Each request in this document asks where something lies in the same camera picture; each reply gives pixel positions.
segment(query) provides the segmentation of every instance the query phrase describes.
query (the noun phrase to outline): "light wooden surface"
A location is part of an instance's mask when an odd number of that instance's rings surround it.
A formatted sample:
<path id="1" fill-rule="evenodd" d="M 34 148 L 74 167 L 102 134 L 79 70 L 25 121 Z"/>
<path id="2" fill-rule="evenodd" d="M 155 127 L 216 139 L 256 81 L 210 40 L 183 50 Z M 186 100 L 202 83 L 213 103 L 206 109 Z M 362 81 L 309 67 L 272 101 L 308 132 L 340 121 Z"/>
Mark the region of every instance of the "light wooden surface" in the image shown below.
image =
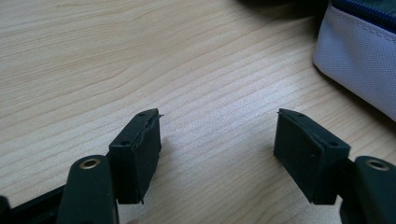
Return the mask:
<path id="1" fill-rule="evenodd" d="M 395 122 L 312 64 L 313 19 L 235 0 L 0 2 L 0 194 L 12 206 L 106 154 L 158 107 L 163 150 L 121 223 L 340 223 L 273 156 L 276 111 L 305 113 L 396 163 Z"/>

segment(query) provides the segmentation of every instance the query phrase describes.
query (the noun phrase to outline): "wood grain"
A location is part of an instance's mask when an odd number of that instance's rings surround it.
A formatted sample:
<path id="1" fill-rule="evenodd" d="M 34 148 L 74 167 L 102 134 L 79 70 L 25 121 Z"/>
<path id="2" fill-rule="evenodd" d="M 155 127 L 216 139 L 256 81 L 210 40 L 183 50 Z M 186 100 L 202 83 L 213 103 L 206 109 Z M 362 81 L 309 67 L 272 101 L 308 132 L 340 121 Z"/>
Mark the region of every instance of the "wood grain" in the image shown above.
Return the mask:
<path id="1" fill-rule="evenodd" d="M 121 223 L 340 223 L 273 156 L 276 111 L 310 116 L 351 159 L 396 163 L 396 126 L 314 67 L 313 24 L 288 2 L 1 1 L 0 194 L 61 186 L 158 107 L 160 163 Z"/>

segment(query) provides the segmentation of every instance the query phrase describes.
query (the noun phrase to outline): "bag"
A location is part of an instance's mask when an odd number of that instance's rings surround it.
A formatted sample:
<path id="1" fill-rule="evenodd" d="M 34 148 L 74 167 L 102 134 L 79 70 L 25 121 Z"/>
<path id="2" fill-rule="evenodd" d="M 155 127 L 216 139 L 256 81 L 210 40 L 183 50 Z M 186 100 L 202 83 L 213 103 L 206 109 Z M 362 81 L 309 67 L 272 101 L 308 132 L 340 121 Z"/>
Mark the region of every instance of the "bag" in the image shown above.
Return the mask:
<path id="1" fill-rule="evenodd" d="M 396 1 L 332 0 L 314 64 L 396 121 Z"/>

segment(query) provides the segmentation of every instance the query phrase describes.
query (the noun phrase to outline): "small hole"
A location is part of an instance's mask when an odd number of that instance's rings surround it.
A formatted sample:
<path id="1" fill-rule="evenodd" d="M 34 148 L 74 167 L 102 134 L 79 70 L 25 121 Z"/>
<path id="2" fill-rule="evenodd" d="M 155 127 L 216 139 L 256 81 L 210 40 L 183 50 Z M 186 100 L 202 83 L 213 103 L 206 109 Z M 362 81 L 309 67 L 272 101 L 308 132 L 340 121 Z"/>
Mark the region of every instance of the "small hole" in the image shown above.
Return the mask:
<path id="1" fill-rule="evenodd" d="M 91 168 L 97 166 L 99 163 L 100 163 L 100 161 L 98 159 L 89 159 L 89 160 L 86 160 L 86 161 L 82 162 L 79 165 L 79 167 L 81 169 L 88 170 L 88 169 L 91 169 Z"/>
<path id="2" fill-rule="evenodd" d="M 329 144 L 330 144 L 330 146 L 334 146 L 334 147 L 338 146 L 338 143 L 336 143 L 336 142 L 330 142 Z"/>
<path id="3" fill-rule="evenodd" d="M 388 171 L 389 170 L 389 167 L 386 164 L 382 163 L 381 161 L 368 160 L 368 161 L 366 161 L 366 164 L 376 170 L 379 170 L 379 171 Z"/>
<path id="4" fill-rule="evenodd" d="M 122 141 L 120 144 L 125 147 L 125 146 L 130 145 L 131 143 L 128 141 Z"/>

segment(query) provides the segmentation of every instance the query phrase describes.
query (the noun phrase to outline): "black object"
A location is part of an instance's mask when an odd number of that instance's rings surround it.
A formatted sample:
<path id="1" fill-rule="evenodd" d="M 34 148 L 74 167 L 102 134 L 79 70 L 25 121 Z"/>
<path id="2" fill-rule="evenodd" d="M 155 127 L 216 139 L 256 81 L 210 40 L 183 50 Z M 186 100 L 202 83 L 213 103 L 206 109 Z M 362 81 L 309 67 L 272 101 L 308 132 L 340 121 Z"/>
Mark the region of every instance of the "black object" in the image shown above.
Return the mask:
<path id="1" fill-rule="evenodd" d="M 0 197 L 3 224 L 119 223 L 119 203 L 140 203 L 161 151 L 158 109 L 141 112 L 110 144 L 106 156 L 76 161 L 66 185 L 10 208 Z"/>
<path id="2" fill-rule="evenodd" d="M 396 169 L 389 162 L 347 158 L 350 146 L 304 114 L 278 112 L 274 154 L 309 202 L 343 198 L 343 223 L 396 223 Z"/>

